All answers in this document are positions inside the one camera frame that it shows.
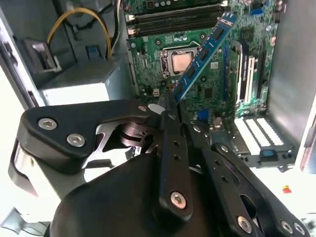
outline cable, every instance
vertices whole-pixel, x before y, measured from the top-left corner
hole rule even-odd
[[[60,17],[63,14],[63,9],[59,3],[59,1],[53,1],[53,4],[55,6],[56,12],[58,14],[58,16]],[[109,10],[111,7],[113,6],[112,3],[106,5],[104,8],[101,9],[101,11],[96,12],[96,14],[99,16],[100,19],[102,19],[101,15],[103,13],[105,13],[107,10]],[[87,24],[85,24],[84,26],[77,26],[77,25],[73,25],[71,24],[67,19],[64,20],[64,23],[66,26],[70,27],[71,29],[73,29],[74,27],[76,27],[77,30],[82,31],[82,30],[86,30],[86,29],[91,29],[93,24],[97,21],[96,18],[93,18],[90,22],[88,22]]]
[[[47,37],[47,43],[49,44],[55,31],[57,30],[57,28],[60,26],[60,24],[68,17],[70,16],[71,14],[74,14],[76,12],[83,12],[83,13],[86,13],[86,14],[89,14],[91,16],[93,16],[100,24],[101,24],[101,27],[102,27],[102,30],[104,32],[104,35],[105,35],[105,38],[106,38],[106,42],[107,42],[107,50],[106,50],[106,55],[107,55],[107,58],[109,58],[112,54],[112,51],[111,51],[111,40],[110,40],[110,36],[109,36],[109,33],[107,31],[107,28],[106,28],[106,25],[103,24],[102,20],[100,19],[100,17],[92,10],[90,9],[87,9],[87,8],[84,8],[84,7],[76,7],[74,9],[70,9],[68,11],[66,11],[65,13],[63,13],[59,18],[58,20],[56,21],[56,23],[54,24],[54,26],[51,28],[49,34],[48,34],[48,37]]]
[[[116,43],[118,42],[120,35],[120,16],[119,16],[119,7],[121,4],[121,0],[114,1],[114,21],[115,21],[115,31],[111,42],[111,48],[114,48]]]

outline black wire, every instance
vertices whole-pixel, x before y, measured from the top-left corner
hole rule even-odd
[[[114,43],[119,35],[119,13],[117,12],[117,6],[119,4],[120,0],[115,0],[114,1],[114,23],[115,23],[115,30],[114,30],[114,35],[111,41],[111,48],[114,47]]]
[[[55,9],[56,9],[56,12],[57,12],[57,14],[58,14],[58,17],[60,17],[62,14],[64,14],[63,9],[62,9],[62,7],[61,7],[61,5],[60,5],[60,3],[59,3],[58,0],[53,0],[53,4],[54,4],[54,6],[55,6]],[[99,16],[99,18],[102,20],[103,18],[101,17],[101,15],[102,15],[105,11],[109,10],[112,6],[113,6],[112,3],[110,3],[110,4],[106,5],[104,8],[102,8],[101,11],[99,11],[99,12],[94,11],[94,12],[95,12],[95,13]],[[76,27],[77,30],[83,31],[83,30],[86,30],[86,29],[91,29],[92,26],[93,26],[93,24],[94,24],[96,21],[97,21],[97,19],[96,19],[96,18],[93,18],[90,22],[88,22],[88,23],[85,24],[84,26],[73,25],[73,24],[71,24],[67,19],[65,19],[65,20],[63,21],[63,23],[65,23],[65,25],[68,26],[68,27],[70,27],[71,29],[73,29],[74,27]]]

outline memory chip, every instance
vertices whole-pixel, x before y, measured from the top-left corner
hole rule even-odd
[[[209,52],[209,49],[207,47],[205,47],[201,50],[201,52],[198,55],[201,61],[204,60],[204,58],[207,56],[208,52]]]
[[[222,35],[222,33],[224,32],[224,29],[221,28],[221,27],[217,27],[214,32],[213,32],[213,35],[212,35],[212,38],[214,40],[218,40],[220,38],[220,36]]]
[[[195,66],[191,66],[191,67],[188,69],[187,75],[188,75],[188,78],[189,78],[189,79],[193,76],[193,74],[194,74],[195,71],[196,71]]]
[[[180,81],[180,82],[177,84],[177,87],[175,88],[175,90],[176,90],[176,95],[180,95],[181,92],[182,92],[182,89],[183,89],[183,83]]]
[[[243,40],[252,42],[254,38],[255,29],[253,27],[245,27],[241,29],[240,33],[241,38]]]
[[[210,99],[213,96],[213,89],[212,88],[205,88],[204,89],[204,96],[206,99]]]

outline metal bracket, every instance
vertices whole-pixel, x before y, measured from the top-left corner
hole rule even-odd
[[[54,169],[76,173],[86,165],[95,149],[98,125],[106,123],[105,131],[100,131],[105,134],[103,143],[106,143],[120,124],[144,123],[150,114],[147,106],[138,100],[32,108],[23,113],[17,138],[26,152]],[[67,139],[70,135],[76,135],[72,137],[73,143]]]

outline green circuit board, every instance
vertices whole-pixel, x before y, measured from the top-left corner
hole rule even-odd
[[[129,0],[126,6],[129,14],[142,14],[158,11],[175,10],[203,4],[215,4],[220,0]]]
[[[266,110],[277,35],[277,23],[272,18],[275,7],[274,1],[269,0],[268,4],[263,6],[264,13],[256,15],[250,15],[249,6],[239,1],[229,1],[229,6],[231,7],[231,12],[239,16],[239,22],[184,98],[191,119],[197,119],[197,112],[205,109],[210,110],[210,122],[214,117],[233,118],[243,115],[259,115]],[[146,103],[156,103],[160,94],[166,90],[171,91],[179,78],[181,78],[181,73],[167,77],[163,75],[161,58],[164,57],[163,53],[165,51],[172,53],[176,50],[194,51],[193,48],[198,50],[198,46],[203,43],[205,38],[202,35],[209,35],[211,31],[212,28],[204,28],[130,38],[128,41],[132,74],[141,100]],[[260,96],[257,96],[257,88],[253,86],[251,99],[248,103],[243,101],[236,103],[236,92],[234,90],[237,84],[237,69],[230,67],[230,65],[237,64],[237,62],[234,62],[234,60],[237,60],[237,57],[233,56],[234,52],[230,50],[232,41],[240,40],[241,38],[245,38],[244,40],[249,45],[250,54],[256,58],[256,67],[260,47],[264,45],[266,52]],[[259,80],[258,77],[258,73],[255,72],[253,76],[254,85]]]

